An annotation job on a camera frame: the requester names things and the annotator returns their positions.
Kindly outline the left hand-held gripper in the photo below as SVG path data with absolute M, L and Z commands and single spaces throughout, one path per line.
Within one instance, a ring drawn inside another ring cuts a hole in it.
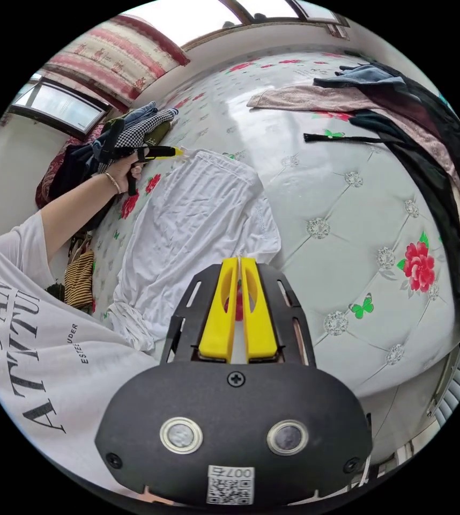
M 157 160 L 157 159 L 169 159 L 175 158 L 183 155 L 183 150 L 172 147 L 172 146 L 140 146 L 138 148 L 121 148 L 117 149 L 116 156 L 118 158 L 126 158 L 126 157 L 135 157 L 133 165 L 143 164 L 148 161 Z M 128 181 L 128 195 L 136 196 L 137 195 L 137 186 L 136 179 L 133 177 L 132 173 L 129 171 L 127 173 L 127 181 Z

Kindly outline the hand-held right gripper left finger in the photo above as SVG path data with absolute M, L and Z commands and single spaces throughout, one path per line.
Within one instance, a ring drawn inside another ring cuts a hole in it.
M 198 346 L 203 358 L 229 361 L 232 357 L 238 281 L 239 259 L 223 260 Z

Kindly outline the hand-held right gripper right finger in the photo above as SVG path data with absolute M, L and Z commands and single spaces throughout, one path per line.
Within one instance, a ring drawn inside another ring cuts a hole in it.
M 275 358 L 277 341 L 257 263 L 241 258 L 244 342 L 248 361 Z

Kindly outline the person's left hand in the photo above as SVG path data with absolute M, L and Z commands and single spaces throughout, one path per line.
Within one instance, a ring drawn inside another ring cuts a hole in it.
M 131 154 L 112 163 L 106 170 L 105 175 L 109 177 L 111 183 L 115 186 L 118 194 L 128 191 L 128 177 L 138 181 L 142 176 L 143 164 L 137 161 L 137 154 Z

